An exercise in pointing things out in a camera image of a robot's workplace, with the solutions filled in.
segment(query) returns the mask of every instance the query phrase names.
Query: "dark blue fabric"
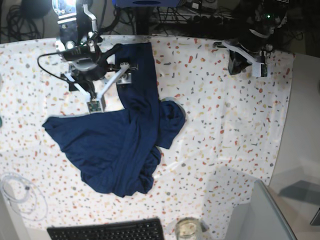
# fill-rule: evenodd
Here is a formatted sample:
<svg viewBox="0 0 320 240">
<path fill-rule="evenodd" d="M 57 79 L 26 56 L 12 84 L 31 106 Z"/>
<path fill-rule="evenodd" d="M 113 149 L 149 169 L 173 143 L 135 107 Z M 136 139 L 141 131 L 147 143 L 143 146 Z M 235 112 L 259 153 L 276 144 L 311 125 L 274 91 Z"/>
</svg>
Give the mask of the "dark blue fabric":
<svg viewBox="0 0 320 240">
<path fill-rule="evenodd" d="M 185 116 L 173 101 L 159 101 L 150 43 L 125 45 L 115 59 L 139 67 L 132 84 L 118 86 L 124 110 L 50 117 L 43 127 L 95 191 L 120 197 L 146 194 L 161 159 L 156 146 L 170 148 Z"/>
</svg>

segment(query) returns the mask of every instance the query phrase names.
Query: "white cable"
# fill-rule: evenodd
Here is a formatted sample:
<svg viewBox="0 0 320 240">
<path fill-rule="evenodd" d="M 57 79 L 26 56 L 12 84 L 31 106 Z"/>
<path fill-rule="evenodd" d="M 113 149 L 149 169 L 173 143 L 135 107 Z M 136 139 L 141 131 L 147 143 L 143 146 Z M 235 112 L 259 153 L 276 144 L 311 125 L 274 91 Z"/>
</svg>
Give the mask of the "white cable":
<svg viewBox="0 0 320 240">
<path fill-rule="evenodd" d="M 23 187 L 25 189 L 25 194 L 22 198 L 18 199 L 6 191 L 6 186 L 10 185 L 9 181 L 16 181 L 16 182 L 23 185 Z M 24 215 L 31 215 L 36 210 L 36 207 L 39 203 L 38 198 L 37 198 L 37 194 L 34 189 L 37 189 L 37 191 L 39 192 L 40 196 L 43 198 L 44 203 L 45 203 L 45 213 L 44 213 L 44 216 L 40 219 L 31 219 L 31 218 L 24 216 Z M 46 197 L 33 182 L 24 178 L 23 176 L 21 176 L 17 173 L 14 173 L 14 172 L 5 172 L 0 178 L 0 192 L 2 193 L 3 197 L 8 200 L 9 205 L 12 208 L 12 210 L 16 214 L 20 215 L 23 219 L 33 221 L 33 222 L 39 222 L 47 217 L 48 203 L 46 201 Z M 26 203 L 31 198 L 31 196 L 34 196 L 34 203 L 32 204 L 33 207 L 29 211 L 22 211 L 19 208 L 18 208 L 18 210 L 16 210 L 16 208 L 12 206 L 12 204 L 19 205 L 19 204 Z"/>
</svg>

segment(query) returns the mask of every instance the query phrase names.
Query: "table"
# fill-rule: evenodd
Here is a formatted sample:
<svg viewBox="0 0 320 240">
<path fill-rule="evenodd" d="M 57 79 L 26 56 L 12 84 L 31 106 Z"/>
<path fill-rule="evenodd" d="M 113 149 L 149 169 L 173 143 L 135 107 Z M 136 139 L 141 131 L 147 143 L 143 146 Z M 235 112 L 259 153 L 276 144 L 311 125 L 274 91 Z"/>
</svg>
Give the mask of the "table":
<svg viewBox="0 0 320 240">
<path fill-rule="evenodd" d="M 272 53 L 269 78 L 251 68 L 230 76 L 229 53 L 214 40 L 162 36 L 105 36 L 102 49 L 116 43 L 151 42 L 160 99 L 174 98 L 186 124 L 171 149 L 162 149 L 154 186 L 125 198 L 94 192 L 47 135 L 49 116 L 78 116 L 88 110 L 79 92 L 40 71 L 37 57 L 55 52 L 55 39 L 0 45 L 0 174 L 15 172 L 45 195 L 48 215 L 28 228 L 104 224 L 159 217 L 166 239 L 184 217 L 201 219 L 206 237 L 223 239 L 235 206 L 250 201 L 254 181 L 269 184 L 287 115 L 294 56 Z M 58 74 L 58 56 L 44 61 Z M 96 88 L 102 87 L 96 82 Z M 122 108 L 115 86 L 105 96 L 107 111 Z M 40 202 L 34 217 L 44 212 Z"/>
</svg>

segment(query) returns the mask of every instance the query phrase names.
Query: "black keyboard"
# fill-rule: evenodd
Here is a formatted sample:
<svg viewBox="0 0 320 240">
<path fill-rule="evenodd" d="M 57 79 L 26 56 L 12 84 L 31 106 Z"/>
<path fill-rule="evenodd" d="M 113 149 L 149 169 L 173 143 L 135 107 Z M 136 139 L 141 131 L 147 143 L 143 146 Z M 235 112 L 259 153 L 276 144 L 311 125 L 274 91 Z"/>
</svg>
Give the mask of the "black keyboard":
<svg viewBox="0 0 320 240">
<path fill-rule="evenodd" d="M 164 240 L 158 218 L 93 226 L 49 227 L 52 240 Z"/>
</svg>

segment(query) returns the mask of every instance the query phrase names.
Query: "speckled tablecloth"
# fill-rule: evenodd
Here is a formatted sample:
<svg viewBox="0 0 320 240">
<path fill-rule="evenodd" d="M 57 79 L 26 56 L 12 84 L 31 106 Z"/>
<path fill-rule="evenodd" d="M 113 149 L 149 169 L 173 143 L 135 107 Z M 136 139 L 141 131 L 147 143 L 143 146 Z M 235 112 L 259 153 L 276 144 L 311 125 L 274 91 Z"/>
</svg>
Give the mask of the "speckled tablecloth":
<svg viewBox="0 0 320 240">
<path fill-rule="evenodd" d="M 208 238 L 223 239 L 233 208 L 250 200 L 254 181 L 269 184 L 286 120 L 294 56 L 273 53 L 267 59 L 271 77 L 255 78 L 250 67 L 230 76 L 229 53 L 214 49 L 214 40 L 106 36 L 103 48 L 138 42 L 152 43 L 160 98 L 175 98 L 187 122 L 171 149 L 162 149 L 152 190 L 125 198 L 91 190 L 41 127 L 48 116 L 87 113 L 79 92 L 70 93 L 66 83 L 37 66 L 38 55 L 56 51 L 55 39 L 0 45 L 0 174 L 16 172 L 33 181 L 48 203 L 47 218 L 25 220 L 27 227 L 159 217 L 166 239 L 174 239 L 175 223 L 196 217 L 209 227 Z M 43 64 L 56 74 L 67 70 L 58 56 Z M 106 101 L 109 111 L 122 108 L 115 86 Z M 43 212 L 40 201 L 33 217 Z"/>
</svg>

